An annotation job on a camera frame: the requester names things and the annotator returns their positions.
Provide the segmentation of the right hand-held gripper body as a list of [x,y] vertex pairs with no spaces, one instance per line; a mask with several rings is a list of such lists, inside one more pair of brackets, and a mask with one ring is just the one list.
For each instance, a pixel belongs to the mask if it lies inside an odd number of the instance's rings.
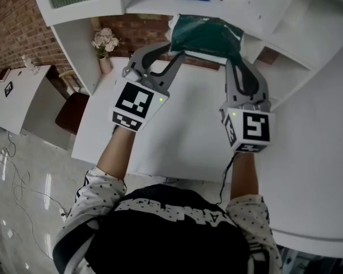
[[256,154],[271,145],[275,115],[270,112],[269,101],[244,103],[236,107],[224,102],[220,112],[233,152]]

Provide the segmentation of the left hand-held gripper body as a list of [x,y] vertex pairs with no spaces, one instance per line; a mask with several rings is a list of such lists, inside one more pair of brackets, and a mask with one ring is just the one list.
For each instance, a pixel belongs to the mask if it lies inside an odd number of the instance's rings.
[[111,92],[111,121],[128,130],[141,131],[170,94],[150,74],[125,67]]

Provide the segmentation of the green and white box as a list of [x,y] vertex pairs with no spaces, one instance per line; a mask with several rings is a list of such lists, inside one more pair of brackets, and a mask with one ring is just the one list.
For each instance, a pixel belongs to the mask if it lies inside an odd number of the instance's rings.
[[220,19],[200,15],[178,14],[169,21],[165,34],[170,52],[225,65],[242,61],[241,42],[244,31]]

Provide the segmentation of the white shelving unit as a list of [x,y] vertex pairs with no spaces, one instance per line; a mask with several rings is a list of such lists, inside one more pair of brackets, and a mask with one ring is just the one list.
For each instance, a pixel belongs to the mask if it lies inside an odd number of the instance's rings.
[[343,0],[36,0],[86,92],[101,69],[91,19],[122,14],[217,17],[244,31],[242,54],[268,81],[277,108],[343,46]]

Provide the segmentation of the person's right forearm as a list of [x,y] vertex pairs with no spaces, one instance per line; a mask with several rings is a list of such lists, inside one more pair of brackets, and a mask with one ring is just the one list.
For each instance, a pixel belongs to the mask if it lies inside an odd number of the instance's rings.
[[259,185],[254,154],[237,154],[233,160],[230,199],[258,194]]

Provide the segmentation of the person's left forearm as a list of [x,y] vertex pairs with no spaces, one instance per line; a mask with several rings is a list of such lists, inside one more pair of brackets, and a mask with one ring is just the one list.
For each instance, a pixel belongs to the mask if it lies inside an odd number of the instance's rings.
[[128,168],[136,133],[118,126],[103,151],[97,167],[108,175],[123,181]]

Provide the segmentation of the pink flowers in vase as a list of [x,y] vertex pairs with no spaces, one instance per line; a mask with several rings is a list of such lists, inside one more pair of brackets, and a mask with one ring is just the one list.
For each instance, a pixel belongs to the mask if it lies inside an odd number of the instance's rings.
[[108,55],[119,45],[119,39],[114,35],[112,29],[106,27],[94,34],[91,45],[95,49],[102,72],[104,74],[110,73],[113,67]]

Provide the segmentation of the brown cushioned chair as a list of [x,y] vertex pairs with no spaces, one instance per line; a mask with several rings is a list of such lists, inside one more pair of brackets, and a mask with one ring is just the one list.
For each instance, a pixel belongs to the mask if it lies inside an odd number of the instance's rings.
[[55,119],[56,125],[76,135],[89,98],[88,95],[80,92],[72,93],[58,113]]

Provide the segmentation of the wooden chair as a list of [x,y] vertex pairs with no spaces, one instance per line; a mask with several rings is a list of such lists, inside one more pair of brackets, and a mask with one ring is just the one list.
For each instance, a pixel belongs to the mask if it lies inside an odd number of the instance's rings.
[[81,92],[82,90],[82,87],[76,81],[75,75],[74,70],[68,70],[59,74],[59,79],[65,83],[70,95],[75,92]]

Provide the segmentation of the clear plastic bottle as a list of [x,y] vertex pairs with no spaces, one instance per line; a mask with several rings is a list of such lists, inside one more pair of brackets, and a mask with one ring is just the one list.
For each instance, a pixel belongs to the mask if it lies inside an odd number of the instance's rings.
[[25,65],[25,67],[33,74],[36,75],[39,70],[40,67],[35,65],[32,60],[27,56],[27,55],[22,55],[22,60],[23,60],[23,64]]

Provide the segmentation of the small white writing table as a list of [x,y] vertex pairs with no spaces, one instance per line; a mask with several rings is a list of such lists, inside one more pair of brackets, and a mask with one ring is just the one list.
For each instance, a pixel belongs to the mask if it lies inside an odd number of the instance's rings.
[[[41,66],[36,75],[25,67],[10,71],[0,83],[0,127],[16,135],[28,132],[66,151],[71,135],[55,123],[66,100],[47,79],[50,68]],[[13,90],[6,98],[10,81]]]

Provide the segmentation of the person's black and white shirt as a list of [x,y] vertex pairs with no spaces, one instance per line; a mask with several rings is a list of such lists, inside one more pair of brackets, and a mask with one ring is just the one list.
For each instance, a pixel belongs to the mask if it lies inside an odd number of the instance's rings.
[[222,209],[166,184],[127,193],[121,180],[99,168],[86,173],[53,260],[59,274],[282,273],[261,195],[232,199]]

